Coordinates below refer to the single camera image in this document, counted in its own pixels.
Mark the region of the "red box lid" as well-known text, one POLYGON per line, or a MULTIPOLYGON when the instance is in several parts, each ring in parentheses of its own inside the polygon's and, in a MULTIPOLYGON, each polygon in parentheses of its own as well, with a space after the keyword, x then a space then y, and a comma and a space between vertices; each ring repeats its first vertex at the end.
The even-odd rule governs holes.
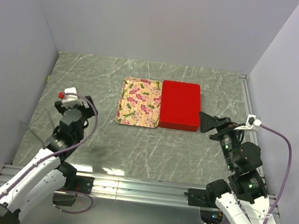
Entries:
POLYGON ((162 85, 160 120, 200 127, 201 88, 199 84, 165 80, 162 85))

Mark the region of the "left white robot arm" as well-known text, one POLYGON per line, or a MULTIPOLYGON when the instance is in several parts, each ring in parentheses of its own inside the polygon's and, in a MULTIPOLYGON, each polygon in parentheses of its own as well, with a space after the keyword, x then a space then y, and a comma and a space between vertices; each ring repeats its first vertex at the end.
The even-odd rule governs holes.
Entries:
POLYGON ((53 134, 24 168, 0 186, 0 224, 20 224, 47 196, 76 186, 77 171, 66 160, 89 139, 84 132, 98 111, 90 96, 79 95, 74 88, 58 97, 54 106, 62 118, 53 134))

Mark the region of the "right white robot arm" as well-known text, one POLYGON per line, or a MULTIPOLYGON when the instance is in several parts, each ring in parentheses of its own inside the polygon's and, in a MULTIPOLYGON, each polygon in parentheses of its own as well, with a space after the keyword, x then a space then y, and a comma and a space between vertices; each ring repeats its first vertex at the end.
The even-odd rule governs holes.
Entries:
POLYGON ((270 203, 266 185, 258 172, 263 165, 261 149, 252 142, 243 142, 245 132, 267 130, 256 115, 245 123, 229 117, 216 117, 200 112, 200 131, 216 130, 209 138, 220 143, 224 160, 232 175, 206 185, 204 201, 222 211, 230 224, 277 224, 273 215, 278 201, 270 203))

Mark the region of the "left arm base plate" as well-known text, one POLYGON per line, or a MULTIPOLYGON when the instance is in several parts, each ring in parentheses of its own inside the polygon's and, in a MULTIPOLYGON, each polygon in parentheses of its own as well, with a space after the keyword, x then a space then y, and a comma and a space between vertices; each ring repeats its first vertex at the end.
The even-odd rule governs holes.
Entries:
POLYGON ((93 187, 94 178, 91 176, 68 176, 62 187, 64 191, 75 191, 83 194, 90 194, 93 187))

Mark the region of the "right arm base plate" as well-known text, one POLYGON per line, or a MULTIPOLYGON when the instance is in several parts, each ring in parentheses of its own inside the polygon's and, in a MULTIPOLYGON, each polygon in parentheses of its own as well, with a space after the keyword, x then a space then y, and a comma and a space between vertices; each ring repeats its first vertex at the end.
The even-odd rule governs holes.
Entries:
POLYGON ((184 193, 184 195, 188 199, 187 203, 189 206, 209 207, 205 190, 189 188, 188 191, 184 193))

